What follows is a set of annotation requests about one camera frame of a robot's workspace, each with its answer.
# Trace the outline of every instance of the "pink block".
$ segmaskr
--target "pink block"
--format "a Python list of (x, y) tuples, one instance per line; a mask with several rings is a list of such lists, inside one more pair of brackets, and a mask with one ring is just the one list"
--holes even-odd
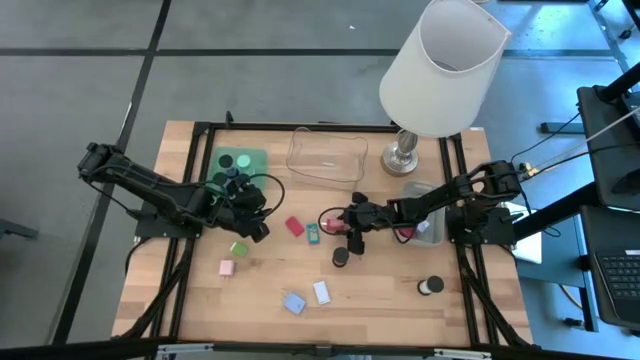
[(233, 268), (235, 263), (233, 260), (220, 261), (220, 276), (233, 276)]

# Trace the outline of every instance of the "table lamp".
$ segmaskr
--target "table lamp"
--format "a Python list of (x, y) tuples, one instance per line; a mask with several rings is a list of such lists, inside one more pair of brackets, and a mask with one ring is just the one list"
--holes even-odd
[(473, 123), (511, 36), (470, 0), (433, 0), (380, 83), (380, 101), (402, 128), (383, 151), (395, 176), (418, 165), (418, 135), (445, 137)]

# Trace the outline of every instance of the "red block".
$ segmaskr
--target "red block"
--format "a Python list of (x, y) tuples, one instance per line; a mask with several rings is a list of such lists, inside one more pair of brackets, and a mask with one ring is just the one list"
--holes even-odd
[(300, 221), (298, 221), (295, 216), (288, 218), (284, 223), (296, 237), (300, 236), (300, 234), (304, 232), (304, 226), (300, 224)]

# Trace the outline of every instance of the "wooden table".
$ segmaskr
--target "wooden table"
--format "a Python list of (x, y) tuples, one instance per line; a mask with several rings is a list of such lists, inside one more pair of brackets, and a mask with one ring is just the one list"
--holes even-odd
[[(193, 122), (170, 121), (158, 152), (155, 171), (182, 180)], [(399, 195), (406, 181), (444, 181), (438, 141), (420, 138), (416, 171), (395, 178), (380, 166), (382, 149), (393, 134), (342, 134), (363, 136), (369, 144), (366, 176), (357, 190), (371, 201), (385, 203)], [(463, 144), (469, 169), (489, 160), (482, 129), (464, 132)], [(365, 234), (366, 253), (352, 254), (346, 267), (331, 263), (342, 237), (321, 235), (319, 245), (295, 238), (284, 221), (295, 215), (302, 223), (313, 223), (332, 206), (346, 206), (351, 193), (294, 182), (285, 165), (291, 132), (218, 130), (215, 146), (264, 148), (269, 173), (286, 187), (283, 205), (266, 223), (271, 234), (261, 243), (241, 239), (221, 229), (206, 229), (197, 240), (188, 281), (180, 339), (192, 341), (236, 341), (260, 343), (311, 343), (343, 345), (468, 346), (460, 275), (455, 249), (449, 242), (435, 248), (401, 245), (389, 230)], [(452, 167), (457, 169), (451, 146)], [(196, 167), (194, 180), (199, 173)], [(267, 182), (268, 205), (280, 196), (275, 183)], [(218, 275), (220, 260), (231, 258), (234, 241), (249, 246), (246, 258), (236, 259), (236, 274), (224, 280)], [(134, 323), (155, 296), (167, 252), (167, 239), (152, 239), (131, 259), (113, 334)], [(516, 267), (511, 255), (497, 246), (483, 246), (492, 298), (520, 336), (531, 341)], [(444, 279), (442, 293), (424, 297), (416, 284), (430, 275)], [(312, 284), (324, 280), (331, 302), (317, 305)], [(285, 293), (293, 291), (307, 300), (300, 316), (282, 305)], [(168, 333), (173, 300), (167, 302), (162, 334)], [(481, 339), (486, 340), (482, 307), (476, 299)]]

